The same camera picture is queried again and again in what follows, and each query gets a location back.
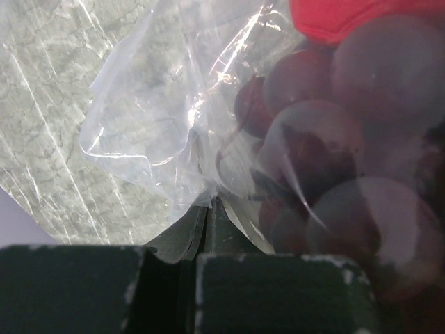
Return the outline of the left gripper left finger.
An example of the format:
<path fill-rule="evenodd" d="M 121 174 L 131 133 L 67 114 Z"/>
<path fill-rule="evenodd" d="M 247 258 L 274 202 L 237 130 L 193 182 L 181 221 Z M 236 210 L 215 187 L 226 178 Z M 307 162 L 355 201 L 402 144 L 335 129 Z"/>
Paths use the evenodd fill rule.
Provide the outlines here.
<path fill-rule="evenodd" d="M 194 259 L 205 235 L 207 212 L 207 207 L 192 206 L 145 247 L 162 261 Z"/>

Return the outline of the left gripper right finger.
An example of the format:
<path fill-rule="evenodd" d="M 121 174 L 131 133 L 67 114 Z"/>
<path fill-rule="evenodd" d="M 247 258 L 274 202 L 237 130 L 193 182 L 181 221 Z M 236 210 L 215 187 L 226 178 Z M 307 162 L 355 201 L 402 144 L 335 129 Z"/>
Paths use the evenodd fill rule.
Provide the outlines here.
<path fill-rule="evenodd" d="M 216 198 L 206 218 L 204 255 L 223 257 L 242 254 L 271 255 L 272 250 L 265 245 L 257 246 L 241 228 L 231 221 L 223 201 Z"/>

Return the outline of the clear zip top bag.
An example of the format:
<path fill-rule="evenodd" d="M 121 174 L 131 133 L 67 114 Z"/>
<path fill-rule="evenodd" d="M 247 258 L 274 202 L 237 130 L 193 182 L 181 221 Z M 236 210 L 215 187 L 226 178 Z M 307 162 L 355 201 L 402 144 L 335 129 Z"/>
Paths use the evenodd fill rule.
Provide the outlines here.
<path fill-rule="evenodd" d="M 93 81 L 81 127 L 87 159 L 162 196 L 178 220 L 216 198 L 267 254 L 197 258 L 196 333 L 387 333 L 370 278 L 343 255 L 278 253 L 259 229 L 248 159 L 260 141 L 240 133 L 227 166 L 215 158 L 236 130 L 234 98 L 305 37 L 290 1 L 157 1 Z"/>

